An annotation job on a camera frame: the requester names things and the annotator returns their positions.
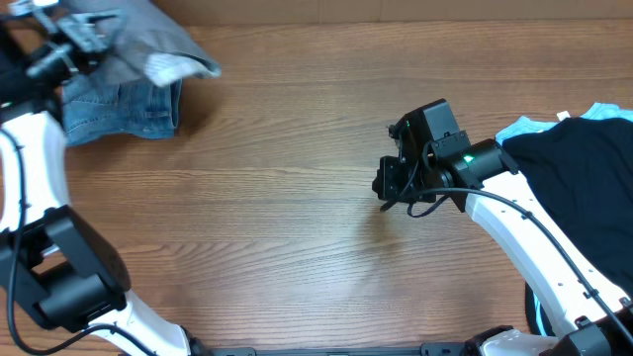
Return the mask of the grey cotton shorts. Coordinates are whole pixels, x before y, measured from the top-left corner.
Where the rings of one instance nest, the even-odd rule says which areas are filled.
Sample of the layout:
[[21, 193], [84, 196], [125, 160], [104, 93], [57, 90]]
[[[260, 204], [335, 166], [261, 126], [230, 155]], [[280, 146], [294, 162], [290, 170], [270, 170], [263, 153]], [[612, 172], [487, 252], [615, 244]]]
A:
[[112, 51], [93, 73], [106, 84], [146, 79], [165, 87], [191, 76], [222, 74], [220, 65], [149, 0], [67, 0], [62, 6], [72, 13], [115, 10], [122, 17], [97, 25], [116, 36]]

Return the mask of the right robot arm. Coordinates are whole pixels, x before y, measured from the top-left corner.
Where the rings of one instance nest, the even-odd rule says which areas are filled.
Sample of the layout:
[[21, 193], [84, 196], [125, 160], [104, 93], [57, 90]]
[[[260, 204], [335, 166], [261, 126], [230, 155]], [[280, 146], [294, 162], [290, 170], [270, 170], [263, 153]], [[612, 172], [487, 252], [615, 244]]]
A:
[[453, 354], [631, 354], [630, 298], [570, 242], [497, 141], [470, 142], [444, 99], [405, 114], [388, 133], [398, 153], [381, 158], [372, 183], [381, 209], [452, 200], [502, 248], [550, 320], [551, 335], [502, 325], [452, 345]]

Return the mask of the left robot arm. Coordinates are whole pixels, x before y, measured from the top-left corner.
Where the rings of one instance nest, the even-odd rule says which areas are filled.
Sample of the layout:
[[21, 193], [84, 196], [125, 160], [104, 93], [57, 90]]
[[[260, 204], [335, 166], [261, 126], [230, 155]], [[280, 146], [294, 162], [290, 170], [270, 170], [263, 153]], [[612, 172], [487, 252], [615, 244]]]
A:
[[94, 335], [128, 355], [203, 355], [200, 339], [139, 298], [120, 254], [69, 199], [57, 89], [110, 53], [115, 38], [97, 24], [125, 17], [106, 10], [53, 19], [48, 11], [47, 2], [16, 1], [2, 16], [32, 17], [45, 29], [30, 53], [1, 33], [1, 285], [10, 335], [23, 345], [15, 318], [22, 310], [43, 329], [65, 329], [71, 342]]

